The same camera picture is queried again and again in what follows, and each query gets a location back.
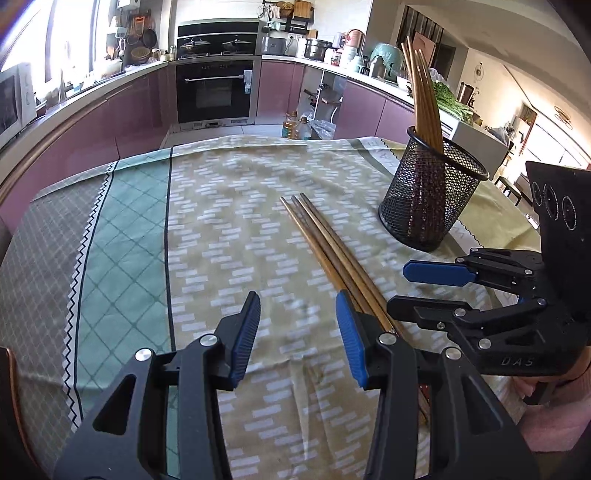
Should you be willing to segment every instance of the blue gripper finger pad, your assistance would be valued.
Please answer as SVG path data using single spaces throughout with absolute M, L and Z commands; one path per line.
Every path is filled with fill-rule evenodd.
M 419 262 L 411 260 L 404 265 L 404 278 L 416 283 L 463 287 L 476 280 L 476 274 L 464 265 L 452 263 Z
M 261 299 L 251 292 L 242 307 L 240 316 L 244 318 L 234 347 L 232 348 L 232 365 L 230 381 L 234 388 L 244 378 L 248 359 L 251 357 L 252 344 L 255 341 L 258 324 L 261 320 Z
M 353 311 L 346 292 L 342 290 L 336 296 L 336 319 L 339 322 L 340 335 L 345 345 L 345 353 L 347 354 L 351 374 L 357 380 L 359 386 L 365 388 L 368 384 L 365 350 L 355 326 L 354 316 L 356 316 L 356 313 Z

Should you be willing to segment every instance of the cutting board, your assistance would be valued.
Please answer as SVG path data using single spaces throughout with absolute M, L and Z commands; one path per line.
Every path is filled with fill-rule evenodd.
M 294 17 L 312 18 L 312 9 L 314 7 L 310 2 L 298 0 L 294 4 Z

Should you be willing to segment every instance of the chopstick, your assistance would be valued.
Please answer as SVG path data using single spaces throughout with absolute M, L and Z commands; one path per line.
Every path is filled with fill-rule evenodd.
M 404 330 L 388 315 L 386 301 L 367 272 L 310 199 L 303 193 L 300 197 L 301 200 L 291 197 L 294 208 L 283 197 L 281 203 L 296 222 L 335 289 L 347 290 L 359 312 L 375 316 L 387 332 L 404 338 Z M 427 423 L 430 408 L 421 388 L 418 391 L 418 403 L 420 422 Z
M 402 44 L 402 52 L 413 84 L 417 135 L 439 153 L 443 153 L 439 107 L 427 60 L 421 50 L 413 50 L 410 37 L 407 37 L 406 44 Z

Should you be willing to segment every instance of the oven door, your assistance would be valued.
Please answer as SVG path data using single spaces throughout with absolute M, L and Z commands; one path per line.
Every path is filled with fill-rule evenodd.
M 207 59 L 178 65 L 179 124 L 248 119 L 251 113 L 253 63 L 252 60 Z

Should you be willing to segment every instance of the pot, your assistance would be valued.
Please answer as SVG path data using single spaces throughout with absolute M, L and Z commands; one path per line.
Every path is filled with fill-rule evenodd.
M 211 44 L 208 41 L 205 41 L 205 40 L 194 41 L 193 39 L 191 39 L 190 42 L 181 45 L 179 47 L 179 49 L 183 53 L 189 53 L 189 54 L 194 55 L 194 54 L 200 54 L 200 53 L 208 53 L 210 46 L 211 46 Z
M 306 40 L 306 50 L 304 57 L 310 60 L 324 60 L 324 54 L 328 48 L 332 48 L 332 43 L 329 41 L 318 40 L 317 38 L 309 38 Z
M 235 39 L 222 43 L 223 51 L 232 53 L 250 53 L 253 43 L 251 41 Z

